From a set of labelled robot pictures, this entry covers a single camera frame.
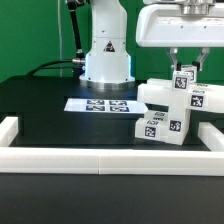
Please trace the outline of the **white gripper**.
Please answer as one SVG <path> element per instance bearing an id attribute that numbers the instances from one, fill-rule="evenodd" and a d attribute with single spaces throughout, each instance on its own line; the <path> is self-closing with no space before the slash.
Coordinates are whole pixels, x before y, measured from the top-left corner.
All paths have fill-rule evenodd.
<path id="1" fill-rule="evenodd" d="M 136 42 L 141 47 L 171 47 L 171 68 L 180 71 L 176 47 L 202 47 L 192 65 L 198 71 L 210 53 L 209 47 L 224 47 L 224 3 L 209 7 L 207 15 L 184 15 L 178 3 L 147 4 L 139 13 Z"/>

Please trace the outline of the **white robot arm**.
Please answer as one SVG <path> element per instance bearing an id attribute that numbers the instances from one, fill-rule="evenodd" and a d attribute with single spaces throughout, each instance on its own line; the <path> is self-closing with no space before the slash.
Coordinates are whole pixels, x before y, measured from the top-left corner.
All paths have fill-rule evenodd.
<path id="1" fill-rule="evenodd" d="M 193 65 L 201 69 L 212 48 L 224 47 L 224 2 L 216 0 L 142 0 L 137 20 L 136 42 L 141 47 L 165 47 L 177 70 L 180 48 L 199 48 Z M 100 89 L 131 86 L 131 58 L 126 51 L 127 12 L 119 0 L 65 0 L 70 11 L 77 64 L 84 66 L 80 82 Z M 92 47 L 84 53 L 76 9 L 92 9 Z"/>

